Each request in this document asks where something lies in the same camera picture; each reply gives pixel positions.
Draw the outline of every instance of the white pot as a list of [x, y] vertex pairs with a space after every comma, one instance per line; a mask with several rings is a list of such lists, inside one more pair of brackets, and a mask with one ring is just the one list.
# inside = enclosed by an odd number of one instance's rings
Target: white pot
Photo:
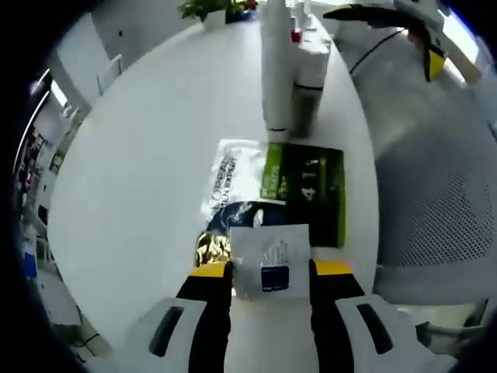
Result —
[[209, 13], [207, 18], [203, 21], [203, 26], [205, 30], [214, 30], [222, 27], [226, 24], [226, 11], [218, 10], [216, 12]]

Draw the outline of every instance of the white card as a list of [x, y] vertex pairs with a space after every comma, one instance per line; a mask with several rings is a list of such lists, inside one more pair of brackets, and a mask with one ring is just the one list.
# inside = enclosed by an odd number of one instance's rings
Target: white card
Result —
[[[230, 230], [237, 298], [309, 298], [308, 225], [278, 225]], [[262, 268], [288, 267], [288, 288], [262, 290]]]

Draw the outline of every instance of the gray office chair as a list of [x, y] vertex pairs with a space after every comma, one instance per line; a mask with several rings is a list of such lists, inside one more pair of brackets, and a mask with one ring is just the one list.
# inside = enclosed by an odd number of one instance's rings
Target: gray office chair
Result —
[[494, 298], [497, 142], [470, 93], [449, 73], [427, 83], [420, 61], [406, 39], [394, 38], [354, 76], [377, 167], [374, 292], [407, 305]]

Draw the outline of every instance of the white table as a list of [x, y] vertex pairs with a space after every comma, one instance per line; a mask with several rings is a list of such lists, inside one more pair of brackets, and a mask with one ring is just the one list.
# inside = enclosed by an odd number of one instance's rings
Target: white table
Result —
[[[54, 189], [48, 238], [76, 302], [111, 345], [119, 346], [127, 327], [161, 297], [175, 295], [191, 271], [218, 141], [266, 140], [260, 86], [257, 23], [210, 33], [194, 26], [127, 69], [81, 126]], [[345, 152], [342, 252], [371, 291], [378, 240], [373, 149], [335, 46], [315, 126], [304, 143]], [[263, 305], [245, 309], [258, 307], [267, 314]], [[315, 354], [312, 339], [305, 348]]]

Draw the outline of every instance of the white plastic bottle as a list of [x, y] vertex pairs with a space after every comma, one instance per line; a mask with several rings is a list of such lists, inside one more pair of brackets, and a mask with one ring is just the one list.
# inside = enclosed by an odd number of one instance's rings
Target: white plastic bottle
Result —
[[294, 67], [290, 10], [285, 0], [269, 0], [261, 9], [262, 110], [269, 132], [284, 139], [293, 126]]

